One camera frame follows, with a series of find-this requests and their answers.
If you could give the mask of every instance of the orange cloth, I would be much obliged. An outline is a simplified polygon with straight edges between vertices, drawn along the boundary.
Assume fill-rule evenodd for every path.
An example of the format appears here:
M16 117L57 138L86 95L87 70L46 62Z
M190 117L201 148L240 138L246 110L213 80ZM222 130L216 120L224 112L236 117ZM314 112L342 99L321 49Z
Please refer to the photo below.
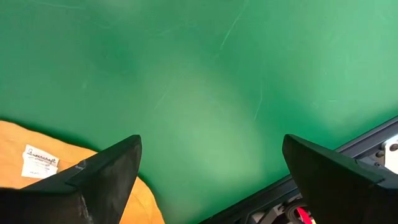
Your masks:
M0 172L1 187L20 189L40 180L21 177L24 163L22 153L27 144L59 158L58 172L95 154L89 149L61 142L16 124L0 121L0 170L3 170ZM120 223L164 223L152 192L138 177Z

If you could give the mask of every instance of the black plastic part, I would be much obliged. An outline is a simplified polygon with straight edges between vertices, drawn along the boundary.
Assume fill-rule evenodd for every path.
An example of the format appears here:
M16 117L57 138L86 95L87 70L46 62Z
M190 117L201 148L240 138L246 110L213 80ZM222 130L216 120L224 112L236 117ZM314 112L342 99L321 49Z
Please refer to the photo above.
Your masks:
M141 151L140 136L130 136L23 189L0 189L0 222L119 223Z
M294 135L285 136L283 153L318 224L398 222L395 173Z
M335 151L348 157L360 159L375 154L380 150L381 144L385 140L396 134L398 134L398 116L362 134L360 137L347 142ZM280 203L288 201L288 199L299 193L292 176L287 175L216 215L203 220L201 223L246 223L252 214L269 210Z

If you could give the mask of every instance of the scratch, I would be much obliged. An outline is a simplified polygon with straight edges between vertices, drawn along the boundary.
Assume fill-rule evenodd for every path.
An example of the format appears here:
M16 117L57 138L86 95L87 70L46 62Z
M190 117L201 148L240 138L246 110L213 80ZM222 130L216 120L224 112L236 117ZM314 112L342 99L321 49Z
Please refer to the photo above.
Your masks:
M53 3L42 2L42 1L37 1L37 0L29 0L29 1L34 2L36 4L41 4L44 6L59 7L59 8L65 8L65 9L83 9L82 6L67 6L67 5L63 5L63 4L53 4Z
M231 34L232 30L235 28L235 25L236 25L237 21L241 18L243 12L244 12L245 9L246 9L246 6L248 6L248 2L249 2L249 0L246 0L246 1L244 2L244 5L243 5L242 9L239 11L239 14L236 16L234 22L231 24L231 27L229 28L229 30L228 30L227 33L225 34L224 40L223 40L223 42L222 42L221 45L220 45L220 51L223 49L226 40L228 39L228 37L229 37L229 35Z
M176 79L176 77L177 77L177 75L173 76L173 78L171 79L169 84L165 87L166 90L163 92L163 95L157 101L157 103L154 107L154 110L156 110L159 107L161 102L163 102L164 98L166 98L167 94L169 94L170 90L172 89L172 87L174 85L174 80Z
M254 114L254 120L257 119L257 115L259 114L261 104L262 104L262 78L260 77L260 101L259 105L257 106L256 113Z

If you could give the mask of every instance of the metal bracket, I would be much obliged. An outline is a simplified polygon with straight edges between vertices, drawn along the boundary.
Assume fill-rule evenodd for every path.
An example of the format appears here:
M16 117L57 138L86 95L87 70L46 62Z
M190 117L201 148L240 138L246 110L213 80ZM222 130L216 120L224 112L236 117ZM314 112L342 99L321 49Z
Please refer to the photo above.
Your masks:
M398 174L398 135L383 142L384 166Z

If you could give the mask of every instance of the green surface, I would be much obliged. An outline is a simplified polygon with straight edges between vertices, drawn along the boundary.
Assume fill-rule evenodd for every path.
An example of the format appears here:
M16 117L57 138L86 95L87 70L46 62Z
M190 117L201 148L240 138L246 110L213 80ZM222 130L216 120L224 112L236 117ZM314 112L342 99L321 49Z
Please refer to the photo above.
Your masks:
M0 118L100 150L141 134L167 223L288 173L286 133L334 148L398 112L397 1L2 0Z

